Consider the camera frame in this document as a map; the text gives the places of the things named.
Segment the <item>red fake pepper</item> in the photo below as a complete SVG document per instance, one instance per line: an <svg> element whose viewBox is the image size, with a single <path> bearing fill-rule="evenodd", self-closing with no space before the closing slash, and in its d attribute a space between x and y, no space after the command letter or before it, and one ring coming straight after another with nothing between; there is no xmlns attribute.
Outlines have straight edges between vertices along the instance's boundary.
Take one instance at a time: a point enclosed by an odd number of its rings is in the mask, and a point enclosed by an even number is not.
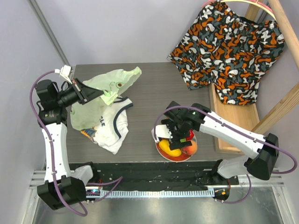
<svg viewBox="0 0 299 224"><path fill-rule="evenodd" d="M192 130L189 131L189 136L186 138L187 141L192 140L194 138L194 132Z"/></svg>

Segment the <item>fake yellow lemon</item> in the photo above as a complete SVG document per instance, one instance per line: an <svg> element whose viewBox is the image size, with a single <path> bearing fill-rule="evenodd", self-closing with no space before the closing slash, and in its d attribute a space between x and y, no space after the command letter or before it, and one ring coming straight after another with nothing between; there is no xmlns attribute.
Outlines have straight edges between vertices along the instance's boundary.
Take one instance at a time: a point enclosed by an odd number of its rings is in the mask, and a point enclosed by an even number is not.
<svg viewBox="0 0 299 224"><path fill-rule="evenodd" d="M170 143L166 139L159 142L159 147L171 157L179 157L182 154L181 149L170 150Z"/></svg>

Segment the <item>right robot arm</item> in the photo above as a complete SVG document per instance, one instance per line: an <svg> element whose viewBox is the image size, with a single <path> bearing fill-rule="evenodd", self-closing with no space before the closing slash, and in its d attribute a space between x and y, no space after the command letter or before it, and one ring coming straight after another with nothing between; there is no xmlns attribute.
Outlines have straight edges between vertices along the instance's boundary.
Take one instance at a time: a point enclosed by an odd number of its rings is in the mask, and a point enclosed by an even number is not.
<svg viewBox="0 0 299 224"><path fill-rule="evenodd" d="M209 134L237 147L243 156L218 160L211 172L211 179L222 184L235 175L250 174L260 180L269 180L279 156L278 138L264 136L241 128L218 116L211 109L194 103L181 106L172 101L163 112L166 119L155 123L151 133L156 143L162 139L171 141L170 148L189 145L186 136L190 131Z"/></svg>

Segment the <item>light green plastic bag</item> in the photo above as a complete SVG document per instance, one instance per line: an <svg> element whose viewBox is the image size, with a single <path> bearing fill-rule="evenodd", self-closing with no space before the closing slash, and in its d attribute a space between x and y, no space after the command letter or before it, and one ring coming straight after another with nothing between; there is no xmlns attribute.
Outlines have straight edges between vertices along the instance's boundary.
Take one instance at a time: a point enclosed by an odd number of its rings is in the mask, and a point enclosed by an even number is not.
<svg viewBox="0 0 299 224"><path fill-rule="evenodd" d="M139 67L130 71L118 69L83 81L86 86L101 90L103 93L84 105L79 103L72 105L70 112L72 127L80 131L96 126L104 111L111 107L114 100L132 86L141 74L142 70Z"/></svg>

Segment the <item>fake peach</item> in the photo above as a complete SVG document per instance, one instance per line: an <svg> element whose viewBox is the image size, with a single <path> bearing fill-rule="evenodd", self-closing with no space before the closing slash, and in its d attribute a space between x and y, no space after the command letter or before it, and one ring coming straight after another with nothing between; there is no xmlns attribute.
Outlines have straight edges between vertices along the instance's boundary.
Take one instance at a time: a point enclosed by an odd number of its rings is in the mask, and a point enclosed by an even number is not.
<svg viewBox="0 0 299 224"><path fill-rule="evenodd" d="M197 143L193 140L190 140L190 143L191 143L190 146L183 147L181 150L183 153L192 156L197 152L198 146Z"/></svg>

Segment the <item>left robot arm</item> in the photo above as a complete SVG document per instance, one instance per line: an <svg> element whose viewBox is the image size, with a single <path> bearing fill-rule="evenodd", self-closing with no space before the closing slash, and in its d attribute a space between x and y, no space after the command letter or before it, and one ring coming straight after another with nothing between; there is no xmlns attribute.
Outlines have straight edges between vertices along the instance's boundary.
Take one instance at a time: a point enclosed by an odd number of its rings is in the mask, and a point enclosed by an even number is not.
<svg viewBox="0 0 299 224"><path fill-rule="evenodd" d="M86 185L95 186L100 179L92 162L83 163L74 172L70 170L67 147L67 110L74 103L82 105L103 94L73 79L65 90L45 79L35 84L39 97L38 123L46 147L46 174L44 184L37 187L38 196L52 209L58 210L86 200Z"/></svg>

